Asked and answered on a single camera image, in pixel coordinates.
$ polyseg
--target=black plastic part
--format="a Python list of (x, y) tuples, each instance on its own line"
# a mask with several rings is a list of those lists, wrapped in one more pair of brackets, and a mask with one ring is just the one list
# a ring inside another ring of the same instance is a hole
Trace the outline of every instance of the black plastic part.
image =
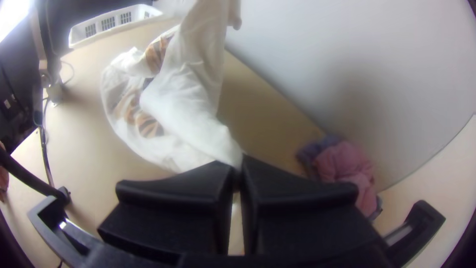
[(353, 184), (318, 184), (251, 157), (243, 161), (242, 181), (247, 254), (323, 258), (363, 245), (386, 249), (355, 207), (358, 192)]
[(60, 200), (64, 205), (67, 205), (71, 199), (69, 192), (64, 189), (62, 191), (51, 187), (28, 170), (26, 170), (22, 165), (20, 165), (13, 157), (11, 157), (6, 151), (0, 149), (0, 165), (3, 166), (8, 172), (14, 175), (24, 184), (28, 185), (30, 188), (35, 191), (45, 195), (45, 196), (54, 196)]
[(387, 256), (395, 266), (402, 267), (425, 247), (445, 220), (445, 217), (426, 201), (416, 202), (403, 224), (412, 230), (388, 249)]
[(354, 207), (355, 186), (316, 184), (245, 157), (245, 255), (226, 256), (233, 181), (231, 167), (213, 162), (170, 179), (119, 182), (119, 204), (99, 228), (104, 242), (67, 220), (54, 197), (28, 216), (72, 268), (401, 267), (444, 221), (419, 201), (404, 223), (411, 232), (389, 247)]
[(99, 226), (103, 240), (132, 252), (228, 252), (231, 166), (213, 162), (168, 179), (121, 181), (119, 205)]

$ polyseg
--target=cable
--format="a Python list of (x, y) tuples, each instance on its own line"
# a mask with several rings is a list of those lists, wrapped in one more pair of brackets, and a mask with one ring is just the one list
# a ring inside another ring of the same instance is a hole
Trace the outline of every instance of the cable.
[(70, 77), (68, 80), (66, 80), (66, 82), (63, 82), (63, 84), (67, 84), (67, 83), (70, 82), (70, 81), (73, 79), (73, 77), (74, 77), (74, 67), (73, 67), (73, 65), (71, 65), (70, 63), (67, 63), (67, 62), (64, 62), (64, 61), (61, 61), (61, 63), (64, 63), (64, 64), (68, 65), (68, 66), (71, 68), (71, 71), (73, 72), (73, 74), (71, 75), (71, 77)]
[(35, 121), (35, 117), (33, 117), (33, 123), (40, 129), (41, 153), (43, 155), (43, 164), (45, 165), (46, 177), (48, 179), (48, 184), (54, 187), (55, 184), (53, 183), (53, 177), (51, 175), (51, 169), (50, 169), (50, 162), (48, 161), (48, 154), (46, 150), (47, 133), (45, 130), (46, 108), (48, 107), (48, 102), (50, 101), (50, 99), (46, 97), (43, 99), (43, 101), (44, 100), (46, 100), (46, 103), (45, 103), (45, 106), (43, 107), (43, 114), (42, 114), (43, 120), (41, 124), (39, 124), (38, 122)]
[[(48, 97), (43, 98), (41, 101), (44, 102), (45, 100), (48, 100)], [(35, 121), (35, 117), (33, 117), (33, 123), (35, 126), (42, 128), (43, 127), (43, 122), (44, 122), (44, 117), (45, 117), (45, 112), (46, 112), (46, 105), (43, 107), (43, 114), (42, 114), (42, 119), (43, 121), (39, 124), (38, 122)]]

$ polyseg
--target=wall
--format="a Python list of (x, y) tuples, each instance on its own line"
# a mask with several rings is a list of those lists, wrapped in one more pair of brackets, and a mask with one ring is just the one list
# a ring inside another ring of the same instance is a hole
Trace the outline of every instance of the wall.
[(329, 132), (362, 144), (384, 189), (476, 111), (466, 0), (241, 0), (228, 49)]

